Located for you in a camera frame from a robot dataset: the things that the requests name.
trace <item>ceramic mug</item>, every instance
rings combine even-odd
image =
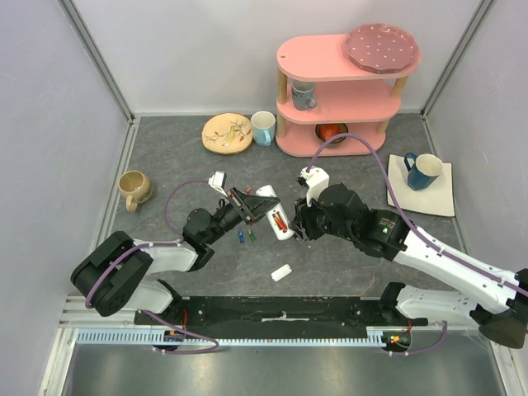
[[[275,116],[269,111],[258,111],[251,117],[253,140],[261,146],[269,146],[275,138]]]
[[[315,82],[294,80],[291,84],[291,96],[297,110],[313,109],[317,105],[314,98]]]
[[[152,195],[152,183],[140,171],[128,171],[119,178],[119,191],[126,199],[126,209],[135,212]]]
[[[409,159],[414,162],[412,166],[409,163]],[[443,162],[432,154],[416,155],[415,153],[407,153],[403,161],[409,172],[407,184],[415,191],[428,188],[444,170]]]

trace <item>mug handle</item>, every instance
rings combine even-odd
[[[410,158],[412,159],[412,162],[413,162],[412,166],[409,165]],[[413,166],[416,163],[416,158],[417,158],[417,155],[415,153],[407,153],[403,157],[403,161],[405,162],[405,167],[407,168],[408,172],[411,172],[411,169],[413,169]]]
[[[135,212],[138,209],[138,203],[135,201],[133,196],[126,197],[126,209],[129,212]]]
[[[317,105],[317,100],[314,97],[310,97],[308,99],[308,103],[306,103],[307,109],[313,109]]]
[[[266,144],[271,144],[270,130],[264,130],[264,139],[266,140]]]

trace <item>beige mug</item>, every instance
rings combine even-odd
[[[128,171],[119,178],[119,191],[126,199],[126,209],[135,212],[138,204],[143,204],[152,195],[152,183],[140,171]]]

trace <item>gray wall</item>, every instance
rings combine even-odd
[[[526,16],[526,1],[496,2],[430,118],[469,252],[512,271],[528,267]]]
[[[56,0],[0,2],[0,394],[36,394],[125,120]]]

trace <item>white eraser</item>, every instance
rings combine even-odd
[[[271,277],[273,278],[275,282],[278,282],[288,274],[291,274],[291,266],[289,266],[288,264],[285,264],[278,270],[273,271],[273,273],[271,274]]]

